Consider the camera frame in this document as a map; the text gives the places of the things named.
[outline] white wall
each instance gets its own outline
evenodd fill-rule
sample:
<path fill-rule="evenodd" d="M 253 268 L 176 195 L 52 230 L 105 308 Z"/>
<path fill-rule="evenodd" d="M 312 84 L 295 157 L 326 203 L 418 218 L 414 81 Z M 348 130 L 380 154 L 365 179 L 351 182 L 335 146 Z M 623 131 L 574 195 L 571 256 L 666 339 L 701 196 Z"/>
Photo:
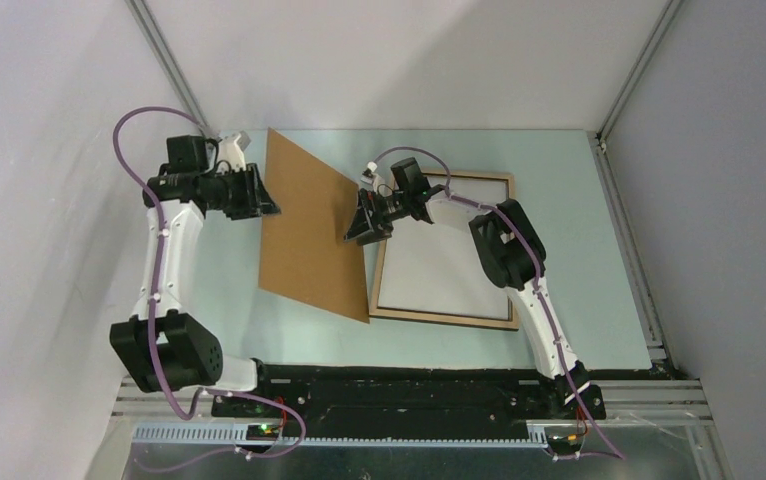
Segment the white wall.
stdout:
<path fill-rule="evenodd" d="M 666 0 L 149 3 L 223 128 L 597 130 Z"/>
<path fill-rule="evenodd" d="M 687 2 L 608 154 L 673 353 L 766 478 L 766 2 Z"/>
<path fill-rule="evenodd" d="M 124 2 L 0 1 L 0 478 L 81 478 L 123 367 L 144 210 L 110 145 L 118 117 L 176 106 Z M 137 119 L 143 174 L 184 120 Z"/>

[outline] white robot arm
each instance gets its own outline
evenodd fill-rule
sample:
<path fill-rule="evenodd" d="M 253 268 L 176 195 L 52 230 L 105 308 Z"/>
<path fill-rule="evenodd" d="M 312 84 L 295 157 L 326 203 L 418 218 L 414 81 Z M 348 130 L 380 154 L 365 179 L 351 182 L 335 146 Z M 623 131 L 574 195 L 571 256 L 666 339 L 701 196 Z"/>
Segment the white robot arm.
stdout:
<path fill-rule="evenodd" d="M 130 320 L 110 329 L 112 347 L 142 391 L 161 388 L 147 339 L 153 304 L 156 347 L 172 390 L 188 386 L 230 391 L 256 388 L 256 361 L 224 355 L 218 339 L 189 311 L 195 252 L 206 212 L 219 210 L 231 220 L 280 213 L 262 185 L 257 166 L 245 162 L 248 143 L 243 132 L 226 137 L 216 145 L 216 160 L 210 168 L 206 139 L 169 138 L 169 161 L 147 182 L 160 201 L 164 225 L 159 224 L 153 201 L 144 196 L 148 248 L 139 297 Z M 158 271 L 157 258 L 161 258 Z"/>
<path fill-rule="evenodd" d="M 407 216 L 470 234 L 487 278 L 506 292 L 518 311 L 536 370 L 553 385 L 560 403 L 565 406 L 575 399 L 566 372 L 577 392 L 585 392 L 590 386 L 589 375 L 557 320 L 546 278 L 543 275 L 538 282 L 534 281 L 537 275 L 544 274 L 545 248 L 518 202 L 508 199 L 485 208 L 477 208 L 484 206 L 462 197 L 457 202 L 458 197 L 445 194 L 444 187 L 430 186 L 414 158 L 391 167 L 397 187 L 384 196 L 373 187 L 379 183 L 374 170 L 369 166 L 363 173 L 363 181 L 371 184 L 372 190 L 360 189 L 357 211 L 345 240 L 355 240 L 360 245 L 383 240 L 392 235 L 392 222 Z M 511 229 L 498 212 L 512 222 L 533 248 L 538 267 L 518 239 L 508 238 Z"/>

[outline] purple cable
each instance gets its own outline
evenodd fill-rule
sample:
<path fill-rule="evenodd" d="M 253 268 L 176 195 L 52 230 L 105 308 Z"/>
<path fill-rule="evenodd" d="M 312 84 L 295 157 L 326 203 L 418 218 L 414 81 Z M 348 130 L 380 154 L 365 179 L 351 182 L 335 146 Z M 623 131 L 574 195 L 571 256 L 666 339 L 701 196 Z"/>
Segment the purple cable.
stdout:
<path fill-rule="evenodd" d="M 173 466 L 170 466 L 170 467 L 148 467 L 146 465 L 142 465 L 141 463 L 139 463 L 138 460 L 135 460 L 135 463 L 136 463 L 136 465 L 139 466 L 139 468 L 141 468 L 142 470 L 144 470 L 147 473 L 169 473 L 169 472 L 174 472 L 174 471 L 186 468 L 186 467 L 188 467 L 190 465 L 194 465 L 195 463 L 197 463 L 197 462 L 199 462 L 199 461 L 201 461 L 201 460 L 203 460 L 205 458 L 211 457 L 213 455 L 218 455 L 219 453 L 244 453 L 245 454 L 245 458 L 247 458 L 247 459 L 250 459 L 250 458 L 276 458 L 276 457 L 280 457 L 280 456 L 286 455 L 287 453 L 291 452 L 292 450 L 298 448 L 298 446 L 300 446 L 300 444 L 303 443 L 304 439 L 306 438 L 306 423 L 304 423 L 303 418 L 300 416 L 300 414 L 297 411 L 295 411 L 293 408 L 291 408 L 291 407 L 289 407 L 287 405 L 283 405 L 281 403 L 274 402 L 274 401 L 269 400 L 267 398 L 260 397 L 260 396 L 257 396 L 257 395 L 252 395 L 250 393 L 245 393 L 245 392 L 234 392 L 234 391 L 230 391 L 230 390 L 218 390 L 218 389 L 214 389 L 214 388 L 206 388 L 206 391 L 209 392 L 210 395 L 221 395 L 221 396 L 232 396 L 232 397 L 236 397 L 236 398 L 246 398 L 248 400 L 253 400 L 253 401 L 256 401 L 256 402 L 264 403 L 264 404 L 266 404 L 268 406 L 271 406 L 271 407 L 279 408 L 279 409 L 285 411 L 286 413 L 288 413 L 289 415 L 295 417 L 295 420 L 297 420 L 298 424 L 301 426 L 301 434 L 298 436 L 298 439 L 295 441 L 295 443 L 289 445 L 289 448 L 287 448 L 285 450 L 281 450 L 279 452 L 275 452 L 275 453 L 271 453 L 270 450 L 267 451 L 267 452 L 263 452 L 263 453 L 255 453 L 255 452 L 251 452 L 249 450 L 245 450 L 245 449 L 243 449 L 241 447 L 220 447 L 220 448 L 216 448 L 214 450 L 210 450 L 208 452 L 202 453 L 202 454 L 200 454 L 200 455 L 198 455 L 198 456 L 196 456 L 194 458 L 190 458 L 189 460 L 186 460 L 183 463 L 180 463 L 180 464 L 177 464 L 177 465 L 173 465 Z"/>
<path fill-rule="evenodd" d="M 539 303 L 542 304 L 542 309 L 545 310 L 545 315 L 548 317 L 548 323 L 551 326 L 551 332 L 553 332 L 554 334 L 554 343 L 557 346 L 557 353 L 559 354 L 560 365 L 563 367 L 563 373 L 565 374 L 566 381 L 568 381 L 569 386 L 571 387 L 571 391 L 574 393 L 574 398 L 575 400 L 577 400 L 577 404 L 580 406 L 580 409 L 583 411 L 583 414 L 586 415 L 586 418 L 589 420 L 590 423 L 592 423 L 592 427 L 595 429 L 596 432 L 598 432 L 598 436 L 600 436 L 601 439 L 604 440 L 604 443 L 606 443 L 607 446 L 610 447 L 610 450 L 613 451 L 613 454 L 604 453 L 604 452 L 586 452 L 586 453 L 582 453 L 581 456 L 608 456 L 610 458 L 619 458 L 621 460 L 626 460 L 627 458 L 624 456 L 621 450 L 619 450 L 615 445 L 613 445 L 613 442 L 611 442 L 610 439 L 607 438 L 607 435 L 604 433 L 601 427 L 595 422 L 595 419 L 592 417 L 592 413 L 589 412 L 589 408 L 587 408 L 586 404 L 583 403 L 583 399 L 580 397 L 580 392 L 577 391 L 577 386 L 574 384 L 574 379 L 571 378 L 571 372 L 569 372 L 568 366 L 566 366 L 565 355 L 563 354 L 563 349 L 560 346 L 562 340 L 560 339 L 559 329 L 557 328 L 557 324 L 556 324 L 556 321 L 554 320 L 554 316 L 551 315 L 551 309 L 548 308 L 548 303 L 546 302 L 545 298 L 542 296 L 542 292 L 539 291 L 539 279 L 542 278 L 542 268 L 539 263 L 538 257 L 536 256 L 536 253 L 533 251 L 530 245 L 528 245 L 527 240 L 524 239 L 524 235 L 522 235 L 521 232 L 519 232 L 515 224 L 513 224 L 513 222 L 509 218 L 507 218 L 507 216 L 504 215 L 504 212 L 498 209 L 498 207 L 494 205 L 484 205 L 470 198 L 452 194 L 450 190 L 451 169 L 448 168 L 448 165 L 446 165 L 441 158 L 428 152 L 427 150 L 416 148 L 416 147 L 407 147 L 407 146 L 392 147 L 384 151 L 380 155 L 378 155 L 377 158 L 374 159 L 373 163 L 377 163 L 384 156 L 392 152 L 402 151 L 402 150 L 423 153 L 427 155 L 428 157 L 436 160 L 440 165 L 442 165 L 442 168 L 445 169 L 445 174 L 447 176 L 447 180 L 445 182 L 445 196 L 448 198 L 449 201 L 460 203 L 463 205 L 468 205 L 470 207 L 477 208 L 478 210 L 492 211 L 493 213 L 498 215 L 498 217 L 501 218 L 501 220 L 507 225 L 507 227 L 509 227 L 510 231 L 513 232 L 513 235 L 515 235 L 519 243 L 521 243 L 521 246 L 524 247 L 525 251 L 527 252 L 527 255 L 530 257 L 530 261 L 533 263 L 533 267 L 536 270 L 536 276 L 533 278 L 533 290 L 534 290 L 534 293 L 536 294 L 536 297 L 539 299 Z"/>
<path fill-rule="evenodd" d="M 445 192 L 449 192 L 450 191 L 450 187 L 451 187 L 451 169 L 448 168 L 448 166 L 445 164 L 445 162 L 442 161 L 441 158 L 437 157 L 433 153 L 431 153 L 431 152 L 429 152 L 429 151 L 427 151 L 427 150 L 425 150 L 423 148 L 408 147 L 408 146 L 405 146 L 405 145 L 402 145 L 400 147 L 392 147 L 392 148 L 384 151 L 380 155 L 377 155 L 377 158 L 372 160 L 371 163 L 375 163 L 376 164 L 377 162 L 382 160 L 383 157 L 385 157 L 386 155 L 389 155 L 392 152 L 399 152 L 399 151 L 404 151 L 404 150 L 409 151 L 409 152 L 423 153 L 423 154 L 427 155 L 428 157 L 432 158 L 433 160 L 436 160 L 437 162 L 439 162 L 439 165 L 442 165 L 442 168 L 445 169 Z"/>
<path fill-rule="evenodd" d="M 127 113 L 121 117 L 120 120 L 118 120 L 118 123 L 115 124 L 115 129 L 112 130 L 112 147 L 115 149 L 115 156 L 118 157 L 118 163 L 121 164 L 121 167 L 124 169 L 124 171 L 127 172 L 127 175 L 129 175 L 134 182 L 142 187 L 142 190 L 144 190 L 145 194 L 148 196 L 148 198 L 150 198 L 150 201 L 153 202 L 153 206 L 156 208 L 156 218 L 158 220 L 157 228 L 159 231 L 157 232 L 156 256 L 153 260 L 153 276 L 151 277 L 150 281 L 150 296 L 148 298 L 147 314 L 147 348 L 150 352 L 150 362 L 153 365 L 153 371 L 156 374 L 156 380 L 159 382 L 159 387 L 162 389 L 162 393 L 165 394 L 165 399 L 168 400 L 168 404 L 171 405 L 171 409 L 174 410 L 174 413 L 176 413 L 177 416 L 181 419 L 191 420 L 195 415 L 195 410 L 197 409 L 197 404 L 198 400 L 200 399 L 200 393 L 202 389 L 198 389 L 192 397 L 192 404 L 189 407 L 188 413 L 183 411 L 183 407 L 180 406 L 180 403 L 177 401 L 177 399 L 174 397 L 174 393 L 171 391 L 171 387 L 168 385 L 168 379 L 165 378 L 165 372 L 162 370 L 162 363 L 159 360 L 159 349 L 156 346 L 156 299 L 154 298 L 154 295 L 159 293 L 159 274 L 162 269 L 162 250 L 165 247 L 165 236 L 162 235 L 162 231 L 165 230 L 165 212 L 162 211 L 162 204 L 156 194 L 153 193 L 153 190 L 147 186 L 144 180 L 142 180 L 141 177 L 139 177 L 138 174 L 134 172 L 132 168 L 130 168 L 130 165 L 127 164 L 127 161 L 124 160 L 124 154 L 121 153 L 121 143 L 118 138 L 121 134 L 121 128 L 125 123 L 127 123 L 128 120 L 145 112 L 172 113 L 174 115 L 185 118 L 195 125 L 198 125 L 198 123 L 193 116 L 186 112 L 182 112 L 170 107 L 150 106 L 137 108 Z"/>
<path fill-rule="evenodd" d="M 614 458 L 617 460 L 624 460 L 624 458 L 614 454 L 614 453 L 607 453 L 607 452 L 580 452 L 579 455 L 557 455 L 551 447 L 548 447 L 547 449 L 543 450 L 545 453 L 547 453 L 549 456 L 553 457 L 556 460 L 580 460 L 583 457 L 601 457 L 601 458 Z"/>

